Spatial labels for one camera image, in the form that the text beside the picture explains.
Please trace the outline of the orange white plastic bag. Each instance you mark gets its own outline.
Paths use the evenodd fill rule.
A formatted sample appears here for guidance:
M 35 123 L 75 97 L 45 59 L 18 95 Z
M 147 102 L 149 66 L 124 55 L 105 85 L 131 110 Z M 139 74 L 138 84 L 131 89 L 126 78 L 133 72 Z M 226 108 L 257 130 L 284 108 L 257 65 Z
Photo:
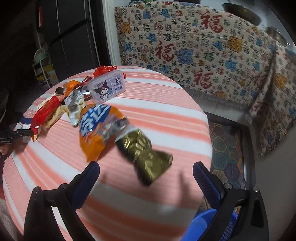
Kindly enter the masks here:
M 83 79 L 82 82 L 71 80 L 63 85 L 63 94 L 65 97 L 67 97 L 74 89 L 78 87 L 84 87 L 87 85 L 87 83 L 92 79 L 92 77 L 87 76 Z

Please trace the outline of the steel pot with lid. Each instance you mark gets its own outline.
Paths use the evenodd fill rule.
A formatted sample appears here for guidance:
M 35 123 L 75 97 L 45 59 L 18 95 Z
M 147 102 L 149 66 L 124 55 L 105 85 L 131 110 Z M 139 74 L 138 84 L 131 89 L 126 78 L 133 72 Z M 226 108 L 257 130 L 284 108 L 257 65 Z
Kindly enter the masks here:
M 267 27 L 265 25 L 263 25 L 262 27 L 268 35 L 270 35 L 274 40 L 278 41 L 281 45 L 285 47 L 290 45 L 277 28 L 272 26 Z

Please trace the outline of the clear Kuromi plastic box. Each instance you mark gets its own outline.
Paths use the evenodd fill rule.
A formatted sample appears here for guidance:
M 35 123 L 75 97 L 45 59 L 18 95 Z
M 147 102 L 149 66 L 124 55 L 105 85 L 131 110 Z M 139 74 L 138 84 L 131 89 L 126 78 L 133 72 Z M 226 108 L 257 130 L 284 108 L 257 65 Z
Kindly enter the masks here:
M 113 70 L 90 80 L 87 88 L 91 99 L 102 104 L 125 92 L 125 75 L 122 71 Z

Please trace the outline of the colourful hexagon floor mat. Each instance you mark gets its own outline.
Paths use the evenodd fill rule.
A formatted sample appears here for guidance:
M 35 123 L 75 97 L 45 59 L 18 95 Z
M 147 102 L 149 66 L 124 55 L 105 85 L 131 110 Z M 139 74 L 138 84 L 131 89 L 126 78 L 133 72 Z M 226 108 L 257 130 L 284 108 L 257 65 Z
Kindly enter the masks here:
M 210 121 L 212 161 L 210 172 L 236 189 L 246 188 L 243 157 L 244 126 L 227 121 Z

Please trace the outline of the gold foil wrapper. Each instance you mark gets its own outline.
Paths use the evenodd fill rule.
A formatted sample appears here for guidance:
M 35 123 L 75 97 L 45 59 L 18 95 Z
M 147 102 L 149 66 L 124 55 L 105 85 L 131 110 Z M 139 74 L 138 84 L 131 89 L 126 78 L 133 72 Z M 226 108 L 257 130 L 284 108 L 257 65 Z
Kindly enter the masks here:
M 133 164 L 140 182 L 145 186 L 156 181 L 173 163 L 173 155 L 153 149 L 151 140 L 139 129 L 125 130 L 115 143 Z

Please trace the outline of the red snack wrapper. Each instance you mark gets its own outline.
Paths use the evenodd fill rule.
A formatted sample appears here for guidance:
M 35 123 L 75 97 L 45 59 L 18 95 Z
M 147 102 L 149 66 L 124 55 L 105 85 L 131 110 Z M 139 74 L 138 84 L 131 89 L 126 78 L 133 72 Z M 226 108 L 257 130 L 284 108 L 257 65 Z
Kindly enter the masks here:
M 49 119 L 49 117 L 54 113 L 54 111 L 61 105 L 64 99 L 64 95 L 54 95 L 49 100 L 47 100 L 35 113 L 30 130 L 33 132 L 32 141 L 34 142 L 40 131 L 40 127 Z

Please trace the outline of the white storage rack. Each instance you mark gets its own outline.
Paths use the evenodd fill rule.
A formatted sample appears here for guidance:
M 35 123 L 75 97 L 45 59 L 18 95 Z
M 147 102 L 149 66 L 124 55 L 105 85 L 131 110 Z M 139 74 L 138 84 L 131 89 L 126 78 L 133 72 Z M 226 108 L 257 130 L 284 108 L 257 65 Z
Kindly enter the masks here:
M 34 54 L 32 68 L 35 73 L 35 77 L 40 85 L 51 88 L 51 82 L 49 75 L 47 74 L 45 67 L 51 64 L 50 55 L 43 48 L 37 49 Z

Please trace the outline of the striped orange white tablecloth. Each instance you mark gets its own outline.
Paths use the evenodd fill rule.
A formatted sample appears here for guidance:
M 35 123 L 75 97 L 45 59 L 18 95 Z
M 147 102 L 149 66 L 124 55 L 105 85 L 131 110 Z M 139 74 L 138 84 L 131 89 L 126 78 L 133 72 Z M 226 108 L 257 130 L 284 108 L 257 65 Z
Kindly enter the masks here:
M 194 218 L 203 194 L 193 164 L 210 167 L 212 145 L 208 118 L 175 81 L 140 67 L 120 66 L 124 93 L 108 104 L 151 140 L 156 150 L 173 155 L 172 166 L 153 184 L 140 183 L 134 166 L 114 144 L 99 158 L 100 175 L 77 211 L 96 240 L 180 240 Z M 34 187 L 55 189 L 87 166 L 79 130 L 65 115 L 44 136 L 28 142 L 4 163 L 6 204 L 22 232 Z

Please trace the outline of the red plastic bag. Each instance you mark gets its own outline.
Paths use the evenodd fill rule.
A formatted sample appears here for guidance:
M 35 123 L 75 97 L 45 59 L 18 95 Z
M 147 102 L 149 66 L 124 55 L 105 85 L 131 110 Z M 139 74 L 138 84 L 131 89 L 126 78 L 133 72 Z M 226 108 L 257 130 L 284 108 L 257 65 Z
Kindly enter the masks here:
M 93 77 L 97 78 L 114 70 L 117 70 L 117 66 L 100 66 L 93 72 Z

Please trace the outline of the dark grey refrigerator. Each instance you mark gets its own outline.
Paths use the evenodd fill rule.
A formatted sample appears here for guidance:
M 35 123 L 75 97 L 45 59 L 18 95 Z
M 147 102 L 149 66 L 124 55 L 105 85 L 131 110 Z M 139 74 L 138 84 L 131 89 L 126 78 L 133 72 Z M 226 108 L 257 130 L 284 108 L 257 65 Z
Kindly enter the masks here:
M 36 18 L 59 81 L 111 64 L 102 1 L 36 1 Z

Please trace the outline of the silver white snack wrapper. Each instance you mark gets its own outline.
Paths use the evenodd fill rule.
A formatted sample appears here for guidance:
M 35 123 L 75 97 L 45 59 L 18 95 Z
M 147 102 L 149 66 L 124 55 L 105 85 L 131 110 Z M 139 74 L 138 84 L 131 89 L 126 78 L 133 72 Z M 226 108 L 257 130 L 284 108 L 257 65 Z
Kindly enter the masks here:
M 80 121 L 81 110 L 86 106 L 84 95 L 80 90 L 74 89 L 65 98 L 65 104 L 68 108 L 68 116 L 72 126 L 77 126 Z

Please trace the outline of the blue plastic trash basket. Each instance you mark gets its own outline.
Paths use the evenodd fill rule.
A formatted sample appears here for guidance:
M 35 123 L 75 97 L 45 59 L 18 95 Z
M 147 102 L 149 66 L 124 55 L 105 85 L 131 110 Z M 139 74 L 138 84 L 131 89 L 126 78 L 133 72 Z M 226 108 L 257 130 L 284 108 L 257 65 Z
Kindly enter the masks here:
M 190 223 L 181 241 L 198 240 L 201 237 L 201 235 L 205 232 L 205 230 L 209 227 L 210 223 L 212 222 L 216 214 L 216 209 L 208 209 L 197 214 Z M 229 240 L 230 235 L 233 232 L 234 226 L 236 225 L 237 217 L 238 214 L 236 212 L 233 212 L 220 240 Z

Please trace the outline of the black foam net sleeve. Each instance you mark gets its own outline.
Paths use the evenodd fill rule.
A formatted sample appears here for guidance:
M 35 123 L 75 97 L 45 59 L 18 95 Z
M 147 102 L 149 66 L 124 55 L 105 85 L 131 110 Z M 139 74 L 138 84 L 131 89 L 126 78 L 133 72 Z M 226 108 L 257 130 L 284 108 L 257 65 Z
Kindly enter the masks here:
M 55 93 L 57 95 L 62 95 L 62 94 L 64 94 L 64 89 L 62 87 L 57 87 L 55 90 Z

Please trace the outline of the orange Fanta snack bag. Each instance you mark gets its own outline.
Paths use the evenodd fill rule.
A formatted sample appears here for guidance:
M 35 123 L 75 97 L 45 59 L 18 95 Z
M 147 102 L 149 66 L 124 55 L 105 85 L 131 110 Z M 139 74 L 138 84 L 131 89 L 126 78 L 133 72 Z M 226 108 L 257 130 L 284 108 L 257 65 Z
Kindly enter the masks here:
M 126 125 L 127 118 L 114 106 L 88 104 L 81 110 L 79 122 L 80 147 L 86 160 L 97 161 L 110 137 Z

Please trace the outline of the patterned fu character blanket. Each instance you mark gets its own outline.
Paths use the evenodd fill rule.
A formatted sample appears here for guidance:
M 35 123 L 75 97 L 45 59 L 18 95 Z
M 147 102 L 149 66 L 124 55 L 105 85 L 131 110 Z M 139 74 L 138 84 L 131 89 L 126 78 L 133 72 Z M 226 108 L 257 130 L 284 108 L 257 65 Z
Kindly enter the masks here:
M 121 61 L 157 71 L 191 95 L 242 109 L 260 156 L 295 126 L 295 53 L 233 14 L 199 4 L 114 10 Z

